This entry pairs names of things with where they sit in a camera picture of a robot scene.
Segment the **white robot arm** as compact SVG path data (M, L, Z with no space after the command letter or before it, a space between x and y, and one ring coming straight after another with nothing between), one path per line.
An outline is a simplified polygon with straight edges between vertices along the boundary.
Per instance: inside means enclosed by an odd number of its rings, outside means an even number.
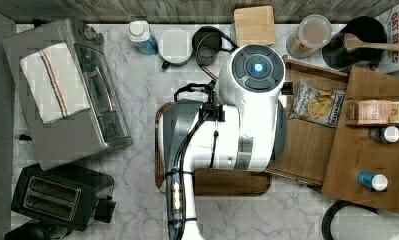
M263 172L281 155L287 135L280 100L285 75L275 50L249 44L231 53L216 80L177 90L201 92L207 99L176 97L158 122L170 240L204 240L195 210L195 170Z

